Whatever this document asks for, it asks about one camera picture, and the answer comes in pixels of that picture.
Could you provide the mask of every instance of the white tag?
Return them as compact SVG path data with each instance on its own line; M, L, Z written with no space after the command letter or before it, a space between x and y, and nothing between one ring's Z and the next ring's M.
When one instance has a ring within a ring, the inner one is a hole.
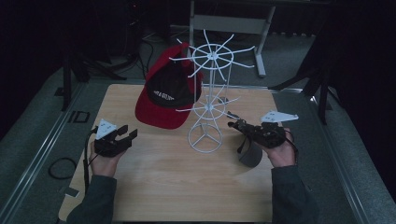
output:
M116 130L117 130L117 125L114 125L110 122L105 121L104 119L101 119L98 127L98 132L96 133L96 140L99 140Z
M277 111L270 110L266 115L264 115L261 118L262 122L281 122L281 121L287 121L287 120L294 120L298 119L297 115L291 115L291 114L285 114L285 113L280 113Z

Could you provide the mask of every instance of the human hand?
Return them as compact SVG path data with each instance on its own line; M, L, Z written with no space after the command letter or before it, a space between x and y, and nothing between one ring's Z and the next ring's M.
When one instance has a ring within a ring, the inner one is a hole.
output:
M285 131L286 137L292 142L292 136L289 133L290 129L285 128ZM281 146L274 148L264 147L257 142L255 142L255 144L257 144L267 153L268 159L270 159L270 162L274 167L290 166L296 164L294 146L288 141L285 141Z
M91 142L91 169L94 175L104 175L108 177L114 177L117 170L117 164L121 156L126 152L122 151L115 157L103 157L95 153L94 142Z

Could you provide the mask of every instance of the wooden table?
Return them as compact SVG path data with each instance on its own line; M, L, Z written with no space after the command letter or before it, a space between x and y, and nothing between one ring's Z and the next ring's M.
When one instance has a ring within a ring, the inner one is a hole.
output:
M232 221L262 222L272 218L272 165L263 153L262 162L248 168L239 162L236 149L243 135L217 120L222 145L212 153L194 150L187 140L198 120L191 112L178 129L164 130L139 122L134 115L142 85L111 85L98 112L100 119L138 129L133 145L120 160L115 198L115 221ZM227 110L251 124L276 110L271 92L264 89L229 88L227 98L240 99ZM66 220L84 197L82 156L71 181L77 198L65 196L59 218Z

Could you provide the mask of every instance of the human arm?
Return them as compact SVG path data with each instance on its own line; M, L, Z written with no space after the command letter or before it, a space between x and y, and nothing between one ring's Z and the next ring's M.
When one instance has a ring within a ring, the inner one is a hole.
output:
M303 183L296 164L295 146L289 129L286 141L280 147L260 146L273 164L273 223L317 223L318 206L312 192Z
M113 158L102 157L94 152L91 143L91 184L82 203L67 217L67 223L111 223L117 188L114 174L124 153L125 151Z

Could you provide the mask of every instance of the dark long-sleeve shirt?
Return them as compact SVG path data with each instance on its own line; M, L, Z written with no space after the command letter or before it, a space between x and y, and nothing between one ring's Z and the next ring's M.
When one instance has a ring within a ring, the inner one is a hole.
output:
M298 167L272 169L273 223L317 223L318 206L298 174ZM117 180L93 175L82 203L68 216L67 223L111 223Z

